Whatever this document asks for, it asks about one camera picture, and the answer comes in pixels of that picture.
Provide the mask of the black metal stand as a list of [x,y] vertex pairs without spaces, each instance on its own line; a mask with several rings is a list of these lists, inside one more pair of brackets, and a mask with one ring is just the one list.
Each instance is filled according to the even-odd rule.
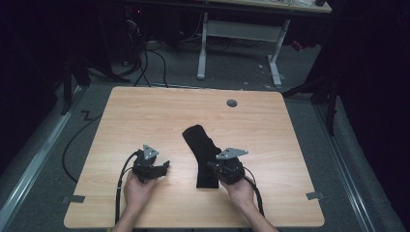
[[338,84],[339,78],[337,76],[322,76],[291,88],[290,90],[283,92],[282,96],[284,98],[289,98],[297,93],[312,91],[310,102],[313,105],[327,104],[325,126],[328,133],[331,136],[334,136]]
[[111,67],[104,68],[99,66],[85,57],[69,55],[63,64],[63,100],[64,105],[61,114],[66,115],[73,107],[73,78],[81,87],[88,87],[91,83],[90,76],[97,76],[96,72],[102,77],[107,77],[117,82],[129,82],[126,75],[132,73],[132,70],[125,72],[114,73]]

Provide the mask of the metal floor rail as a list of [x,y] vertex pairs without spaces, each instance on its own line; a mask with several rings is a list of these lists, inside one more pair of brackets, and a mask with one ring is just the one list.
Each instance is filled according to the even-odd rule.
[[313,109],[316,117],[320,122],[322,131],[324,131],[326,138],[330,144],[339,178],[343,184],[346,195],[362,232],[376,232],[363,198],[357,189],[356,183],[353,180],[353,176],[348,169],[341,150],[338,147],[336,138],[329,133],[326,125],[326,115],[324,109],[318,105],[314,105]]
[[67,122],[72,115],[72,108],[77,105],[77,102],[81,99],[86,90],[86,87],[77,86],[75,88],[73,92],[73,105],[69,107],[66,114],[59,116],[53,130],[46,138],[42,146],[37,150],[15,185],[14,190],[11,192],[7,201],[0,209],[0,232],[5,231],[9,224],[13,221],[16,212],[43,169],[56,140],[62,133],[64,127],[67,125]]

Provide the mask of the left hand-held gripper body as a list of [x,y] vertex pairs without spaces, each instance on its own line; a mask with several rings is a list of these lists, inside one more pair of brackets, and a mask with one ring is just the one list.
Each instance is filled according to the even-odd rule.
[[147,180],[156,179],[156,172],[161,170],[159,166],[154,165],[158,154],[157,150],[146,144],[134,153],[135,160],[132,165],[132,173],[137,176],[141,184],[144,184]]

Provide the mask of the desk with white legs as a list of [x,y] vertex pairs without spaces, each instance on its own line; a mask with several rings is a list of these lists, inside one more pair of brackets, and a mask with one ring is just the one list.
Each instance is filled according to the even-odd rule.
[[[238,7],[256,7],[261,10],[278,10],[280,13],[307,13],[313,15],[330,14],[331,6],[327,0],[204,0],[206,6],[211,3],[227,4]],[[281,19],[279,24],[268,25],[265,23],[245,23],[238,19],[210,19],[207,13],[202,18],[201,50],[199,53],[197,78],[202,80],[206,76],[207,62],[207,39],[209,37],[221,37],[228,39],[240,39],[257,42],[274,43],[276,47],[273,53],[267,56],[271,78],[276,87],[281,86],[281,78],[278,72],[277,59],[284,38],[290,24],[290,17]]]

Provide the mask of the person's right hand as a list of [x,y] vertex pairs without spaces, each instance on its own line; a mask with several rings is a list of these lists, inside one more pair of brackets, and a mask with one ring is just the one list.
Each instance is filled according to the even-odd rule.
[[255,209],[253,202],[253,189],[246,179],[242,179],[241,181],[232,185],[228,185],[224,182],[221,182],[221,184],[227,190],[229,198],[233,205],[241,212]]

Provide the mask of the black sock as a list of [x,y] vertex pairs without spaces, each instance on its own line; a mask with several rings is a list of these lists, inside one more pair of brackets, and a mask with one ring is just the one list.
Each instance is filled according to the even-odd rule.
[[201,125],[187,128],[183,132],[183,137],[197,161],[196,187],[198,189],[217,189],[219,180],[208,163],[216,161],[216,155],[221,153],[221,149],[214,144]]

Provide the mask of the person's left hand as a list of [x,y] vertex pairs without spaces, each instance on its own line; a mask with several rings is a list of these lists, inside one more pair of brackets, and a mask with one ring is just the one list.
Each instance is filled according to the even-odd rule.
[[148,203],[157,179],[140,183],[137,176],[129,173],[125,184],[126,212],[140,213]]

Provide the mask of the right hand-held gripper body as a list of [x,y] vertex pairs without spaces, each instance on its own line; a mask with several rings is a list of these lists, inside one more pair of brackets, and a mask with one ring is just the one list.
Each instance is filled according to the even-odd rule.
[[213,169],[216,177],[228,185],[239,182],[245,177],[245,168],[239,157],[248,153],[247,150],[226,148],[216,155],[216,162],[220,165],[220,168]]

